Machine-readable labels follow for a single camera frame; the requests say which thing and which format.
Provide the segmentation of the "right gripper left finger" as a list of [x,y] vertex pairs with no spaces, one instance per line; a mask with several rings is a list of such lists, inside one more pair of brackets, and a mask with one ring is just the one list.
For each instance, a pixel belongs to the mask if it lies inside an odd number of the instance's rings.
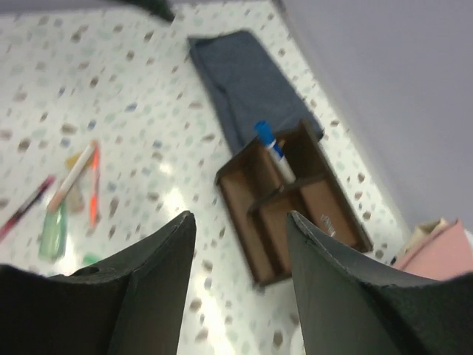
[[183,212],[69,276],[1,266],[3,354],[175,354],[196,222]]

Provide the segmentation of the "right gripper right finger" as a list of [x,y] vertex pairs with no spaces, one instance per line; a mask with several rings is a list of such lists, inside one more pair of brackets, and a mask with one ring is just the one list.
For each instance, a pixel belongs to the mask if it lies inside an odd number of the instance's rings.
[[308,354],[470,354],[472,274],[431,280],[379,263],[298,212],[286,220]]

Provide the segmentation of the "blue capped white marker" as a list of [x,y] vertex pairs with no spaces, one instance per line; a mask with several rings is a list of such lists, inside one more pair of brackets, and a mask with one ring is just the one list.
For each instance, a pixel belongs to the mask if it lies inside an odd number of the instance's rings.
[[294,183],[296,176],[291,169],[281,146],[278,144],[270,125],[266,121],[259,121],[255,124],[254,129],[258,139],[263,144],[270,155],[274,166],[287,183]]

